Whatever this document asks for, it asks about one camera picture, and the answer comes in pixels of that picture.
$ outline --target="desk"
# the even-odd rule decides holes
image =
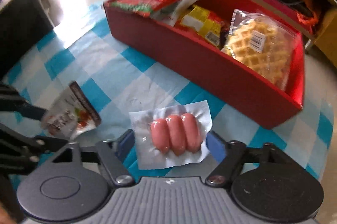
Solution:
[[[249,147],[273,142],[317,179],[323,174],[333,132],[333,111],[311,84],[306,85],[304,109],[299,115],[273,130],[263,129],[225,101],[116,40],[104,11],[95,5],[81,20],[57,26],[3,79],[33,105],[44,108],[49,108],[73,80],[102,117],[97,129],[76,139],[82,146],[119,137],[130,128],[129,112],[206,99],[213,130],[226,141],[239,140]],[[39,121],[17,113],[0,113],[0,122],[26,136],[42,133]],[[205,178],[217,164],[208,156],[199,164],[173,167],[160,174]],[[139,173],[136,162],[129,166],[131,173]]]

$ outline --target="yellow package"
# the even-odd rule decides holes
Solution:
[[[212,11],[194,6],[193,10],[183,17],[180,24],[193,29],[207,42],[218,48],[222,19]]]

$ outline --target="white logo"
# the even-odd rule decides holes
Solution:
[[[165,181],[167,184],[173,184],[175,181],[172,179],[172,178],[170,178],[170,179],[168,179],[168,180],[166,180]]]

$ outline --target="round black disc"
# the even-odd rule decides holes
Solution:
[[[294,223],[313,217],[323,202],[321,184],[305,170],[268,163],[238,176],[231,187],[236,203],[266,221]]]
[[[19,185],[24,211],[43,222],[68,222],[94,213],[110,193],[98,173],[70,163],[42,165]]]

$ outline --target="waffle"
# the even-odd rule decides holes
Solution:
[[[266,36],[261,53],[253,50],[250,46],[253,31],[258,31]],[[229,37],[226,45],[233,58],[256,71],[271,83],[282,84],[290,56],[288,41],[277,26],[251,20],[249,24],[238,28]]]

